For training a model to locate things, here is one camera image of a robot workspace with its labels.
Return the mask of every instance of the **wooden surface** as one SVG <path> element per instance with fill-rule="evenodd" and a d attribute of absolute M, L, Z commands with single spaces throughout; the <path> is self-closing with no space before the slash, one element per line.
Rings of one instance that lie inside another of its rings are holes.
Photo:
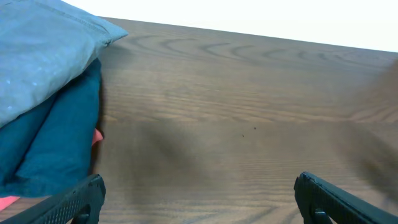
<path fill-rule="evenodd" d="M 398 214 L 398 54 L 108 20 L 100 223 L 302 223 L 304 170 Z"/>

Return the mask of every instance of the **black metal part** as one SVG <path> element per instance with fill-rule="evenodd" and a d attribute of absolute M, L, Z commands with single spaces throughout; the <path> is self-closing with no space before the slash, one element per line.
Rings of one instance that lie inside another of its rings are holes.
<path fill-rule="evenodd" d="M 306 224 L 398 223 L 391 215 L 309 173 L 302 172 L 294 184 L 294 197 Z"/>
<path fill-rule="evenodd" d="M 105 200 L 105 185 L 100 175 L 91 175 L 72 189 L 49 197 L 0 224 L 98 223 Z"/>

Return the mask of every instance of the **stack of folded clothes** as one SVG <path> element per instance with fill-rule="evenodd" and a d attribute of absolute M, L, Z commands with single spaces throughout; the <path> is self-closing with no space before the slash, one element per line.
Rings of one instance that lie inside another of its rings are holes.
<path fill-rule="evenodd" d="M 0 197 L 53 195 L 87 176 L 97 57 L 126 35 L 61 0 L 0 0 Z"/>

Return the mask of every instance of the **dark teal fabric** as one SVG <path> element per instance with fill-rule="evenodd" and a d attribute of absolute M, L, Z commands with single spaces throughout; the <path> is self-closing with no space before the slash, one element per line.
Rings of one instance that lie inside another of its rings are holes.
<path fill-rule="evenodd" d="M 98 120 L 101 63 L 0 129 L 0 197 L 41 197 L 87 176 Z"/>

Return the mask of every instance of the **white background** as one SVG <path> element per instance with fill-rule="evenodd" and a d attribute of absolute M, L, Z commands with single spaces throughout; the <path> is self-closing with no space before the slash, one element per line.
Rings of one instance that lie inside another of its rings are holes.
<path fill-rule="evenodd" d="M 64 0 L 96 16 L 398 52 L 398 0 Z"/>

